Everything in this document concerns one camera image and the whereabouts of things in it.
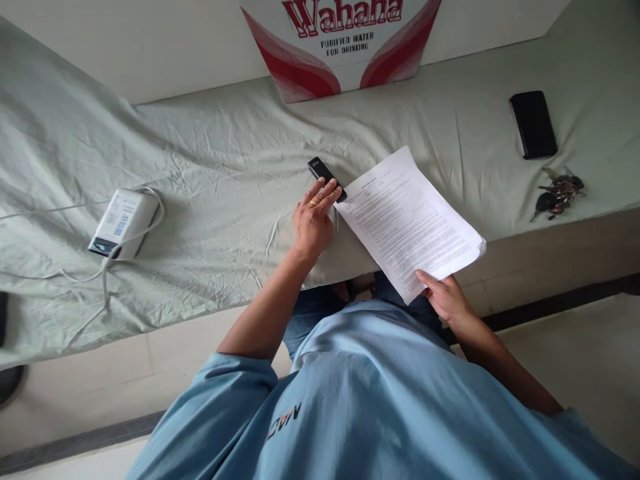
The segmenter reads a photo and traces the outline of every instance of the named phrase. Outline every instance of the person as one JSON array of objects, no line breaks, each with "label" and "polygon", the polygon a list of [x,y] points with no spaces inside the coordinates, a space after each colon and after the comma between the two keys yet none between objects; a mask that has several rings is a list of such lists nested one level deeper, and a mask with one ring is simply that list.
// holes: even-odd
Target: person
[{"label": "person", "polygon": [[[333,235],[341,189],[323,186],[297,204],[293,247],[128,478],[638,478],[518,363],[454,277],[418,270],[427,288],[409,306],[381,273],[366,302],[300,292]],[[438,315],[468,361],[438,336]],[[283,339],[293,366],[278,380]]]}]

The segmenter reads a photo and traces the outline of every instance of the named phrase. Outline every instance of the paper document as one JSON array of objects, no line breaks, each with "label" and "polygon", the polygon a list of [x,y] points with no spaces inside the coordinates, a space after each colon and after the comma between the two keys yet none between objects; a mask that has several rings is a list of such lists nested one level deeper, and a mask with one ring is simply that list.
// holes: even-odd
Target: paper document
[{"label": "paper document", "polygon": [[417,269],[442,280],[485,252],[485,240],[418,170],[408,147],[345,190],[335,208],[406,304],[425,288]]}]

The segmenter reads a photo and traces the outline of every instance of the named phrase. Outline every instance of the light blue t-shirt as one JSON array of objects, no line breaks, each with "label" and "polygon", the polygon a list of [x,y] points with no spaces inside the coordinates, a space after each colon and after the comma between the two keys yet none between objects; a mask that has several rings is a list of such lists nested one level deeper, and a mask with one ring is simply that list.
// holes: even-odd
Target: light blue t-shirt
[{"label": "light blue t-shirt", "polygon": [[577,414],[530,411],[382,301],[322,320],[291,374],[216,353],[129,479],[614,479],[639,472]]}]

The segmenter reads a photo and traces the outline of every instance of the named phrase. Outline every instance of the white charger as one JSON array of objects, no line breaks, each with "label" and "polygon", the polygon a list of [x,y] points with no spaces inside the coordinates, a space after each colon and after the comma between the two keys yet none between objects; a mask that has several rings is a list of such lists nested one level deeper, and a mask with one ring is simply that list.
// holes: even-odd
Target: white charger
[{"label": "white charger", "polygon": [[[148,191],[153,196],[145,195],[142,191]],[[21,215],[34,215],[38,213],[55,212],[68,210],[72,208],[84,207],[87,205],[97,205],[99,203],[106,203],[99,201],[95,203],[84,203],[80,205],[71,205],[69,207],[59,207],[48,210],[31,210],[20,213],[12,213],[4,217],[0,217],[1,220],[6,220],[12,217],[18,217]],[[158,218],[151,223],[153,215],[160,206],[160,214]],[[0,271],[0,275],[7,275],[23,280],[49,280],[59,275],[62,275],[67,280],[74,283],[84,283],[91,280],[95,280],[100,277],[102,279],[102,292],[103,292],[103,304],[100,310],[94,313],[88,320],[86,320],[82,326],[78,329],[75,335],[69,341],[72,345],[88,324],[90,324],[98,315],[109,308],[109,292],[107,290],[107,270],[111,266],[111,261],[118,260],[132,260],[135,254],[138,252],[142,239],[147,232],[153,230],[164,219],[166,214],[164,202],[162,198],[156,192],[156,190],[150,187],[140,187],[135,191],[127,189],[118,189],[113,194],[109,202],[109,206],[98,224],[98,229],[89,244],[89,250],[102,255],[102,265],[100,269],[93,275],[86,278],[77,278],[66,272],[64,269],[60,269],[56,272],[43,275],[42,277],[28,277],[26,275],[18,275],[16,273]]]},{"label": "white charger", "polygon": [[158,197],[118,189],[98,224],[89,250],[112,260],[132,260],[160,204]]}]

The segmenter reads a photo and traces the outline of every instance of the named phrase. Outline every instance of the bed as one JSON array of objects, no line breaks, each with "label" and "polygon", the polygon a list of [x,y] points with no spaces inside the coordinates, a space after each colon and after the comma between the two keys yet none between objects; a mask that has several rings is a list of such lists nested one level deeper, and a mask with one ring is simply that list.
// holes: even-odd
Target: bed
[{"label": "bed", "polygon": [[[0,368],[96,348],[244,305],[281,260],[293,206],[320,156],[348,184],[398,148],[470,224],[496,240],[529,222],[542,166],[580,175],[588,197],[555,223],[640,206],[640,9],[574,1],[541,39],[422,67],[408,81],[284,105],[270,78],[133,107],[0,19],[0,217],[157,189],[167,217],[133,262],[99,281],[0,274],[9,323]],[[560,152],[524,161],[508,98],[545,92]],[[0,271],[90,274],[104,205],[0,222]],[[377,269],[346,224],[305,282]]]}]

